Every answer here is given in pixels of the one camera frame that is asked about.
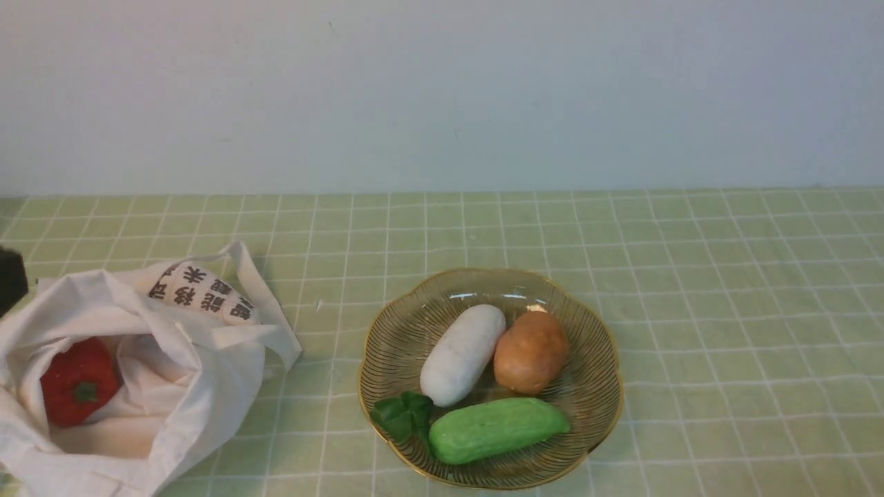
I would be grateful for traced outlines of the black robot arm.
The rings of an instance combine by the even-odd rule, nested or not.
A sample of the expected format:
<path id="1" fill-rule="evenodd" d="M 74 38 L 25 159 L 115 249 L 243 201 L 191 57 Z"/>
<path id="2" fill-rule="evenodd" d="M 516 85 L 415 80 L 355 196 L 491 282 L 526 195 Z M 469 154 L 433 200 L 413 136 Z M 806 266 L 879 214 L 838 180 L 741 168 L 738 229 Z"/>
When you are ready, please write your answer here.
<path id="1" fill-rule="evenodd" d="M 22 254 L 1 246 L 0 317 L 9 313 L 28 293 L 29 283 Z"/>

